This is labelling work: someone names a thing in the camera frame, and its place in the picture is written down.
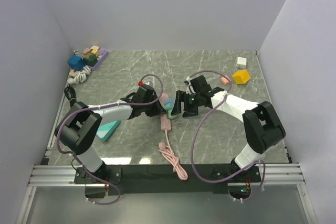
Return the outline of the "salmon pink plug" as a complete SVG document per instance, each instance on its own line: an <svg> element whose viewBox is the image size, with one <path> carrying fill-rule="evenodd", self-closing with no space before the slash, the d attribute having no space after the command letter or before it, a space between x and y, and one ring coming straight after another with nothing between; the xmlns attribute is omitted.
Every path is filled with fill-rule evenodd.
<svg viewBox="0 0 336 224"><path fill-rule="evenodd" d="M221 77L221 82L223 85L227 86L230 84L230 80L225 78L225 77Z"/></svg>

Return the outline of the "light blue plug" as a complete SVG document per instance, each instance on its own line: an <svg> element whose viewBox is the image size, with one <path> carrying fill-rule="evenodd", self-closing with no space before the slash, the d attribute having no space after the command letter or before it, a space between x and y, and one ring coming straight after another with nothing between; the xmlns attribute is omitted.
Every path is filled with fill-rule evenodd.
<svg viewBox="0 0 336 224"><path fill-rule="evenodd" d="M164 102L163 102L164 106L167 106L167 105L174 106L174 103L175 103L175 100L172 99L172 98L167 98L167 99L164 100Z"/></svg>

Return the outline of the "pink power strip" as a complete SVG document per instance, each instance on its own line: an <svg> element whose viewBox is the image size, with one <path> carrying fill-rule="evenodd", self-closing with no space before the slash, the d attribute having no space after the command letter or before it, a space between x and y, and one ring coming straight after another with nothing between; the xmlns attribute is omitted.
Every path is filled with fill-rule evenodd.
<svg viewBox="0 0 336 224"><path fill-rule="evenodd" d="M170 105L164 106L163 102L169 98L166 93L161 96L161 106L165 108L166 112L170 109ZM172 129L171 120L167 118L166 113L160 115L161 130L165 134L165 142L160 142L158 144L159 152L162 156L172 165L173 172L177 174L180 180L187 180L188 174L186 170L181 166L180 159L175 155L169 140L169 131Z"/></svg>

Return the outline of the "white plug adapter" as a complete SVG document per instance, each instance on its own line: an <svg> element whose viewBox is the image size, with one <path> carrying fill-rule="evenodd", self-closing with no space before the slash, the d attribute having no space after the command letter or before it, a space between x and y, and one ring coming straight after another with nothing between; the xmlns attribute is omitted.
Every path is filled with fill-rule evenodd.
<svg viewBox="0 0 336 224"><path fill-rule="evenodd" d="M237 59L236 59L236 67L238 69L246 69L246 67L247 67L247 59L245 57L237 57Z"/></svg>

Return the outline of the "teal power strip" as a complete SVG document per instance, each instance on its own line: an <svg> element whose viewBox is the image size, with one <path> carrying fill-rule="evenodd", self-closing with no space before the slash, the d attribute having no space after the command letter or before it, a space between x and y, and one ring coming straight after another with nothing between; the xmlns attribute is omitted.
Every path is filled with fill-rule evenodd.
<svg viewBox="0 0 336 224"><path fill-rule="evenodd" d="M118 120L99 126L96 132L97 138L102 142L106 142L119 126L120 122L121 121Z"/></svg>

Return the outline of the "mint green plug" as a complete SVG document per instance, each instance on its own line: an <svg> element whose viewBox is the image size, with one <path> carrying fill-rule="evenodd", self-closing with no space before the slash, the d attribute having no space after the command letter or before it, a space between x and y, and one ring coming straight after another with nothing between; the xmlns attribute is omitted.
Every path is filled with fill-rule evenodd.
<svg viewBox="0 0 336 224"><path fill-rule="evenodd" d="M175 118L177 117L176 115L173 115L173 114L172 114L172 111L173 111L173 109L169 109L169 110L167 110L167 112L166 112L166 116L167 116L167 118L170 119L170 120L173 120L173 119L175 119Z"/></svg>

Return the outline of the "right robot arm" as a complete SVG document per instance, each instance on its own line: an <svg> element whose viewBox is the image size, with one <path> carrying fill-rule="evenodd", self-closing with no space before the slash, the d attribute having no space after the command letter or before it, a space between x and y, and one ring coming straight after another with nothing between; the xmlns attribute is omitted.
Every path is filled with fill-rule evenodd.
<svg viewBox="0 0 336 224"><path fill-rule="evenodd" d="M270 102L247 101L219 87L195 90L194 93L177 91L171 114L182 113L184 118L197 116L201 106L227 113L244 124L247 144L233 159L235 165L230 169L230 175L235 181L243 181L249 175L247 166L260 159L263 153L286 136Z"/></svg>

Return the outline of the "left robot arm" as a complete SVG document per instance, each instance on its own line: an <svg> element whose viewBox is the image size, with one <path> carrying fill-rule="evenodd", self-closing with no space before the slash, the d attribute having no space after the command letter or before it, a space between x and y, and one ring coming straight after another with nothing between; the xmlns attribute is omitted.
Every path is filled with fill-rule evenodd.
<svg viewBox="0 0 336 224"><path fill-rule="evenodd" d="M87 178L93 183L101 182L106 164L92 146L98 128L112 121L133 119L142 113L149 117L163 114L161 96L153 87L143 84L136 92L114 103L86 105L76 102L54 131L58 151L74 155L87 170Z"/></svg>

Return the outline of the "yellow cube socket adapter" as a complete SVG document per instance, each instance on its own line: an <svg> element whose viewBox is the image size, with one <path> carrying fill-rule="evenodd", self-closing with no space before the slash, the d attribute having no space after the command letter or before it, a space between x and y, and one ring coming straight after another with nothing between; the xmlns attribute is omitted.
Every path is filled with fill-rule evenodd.
<svg viewBox="0 0 336 224"><path fill-rule="evenodd" d="M236 84L246 84L250 80L250 75L246 69L236 71L232 77Z"/></svg>

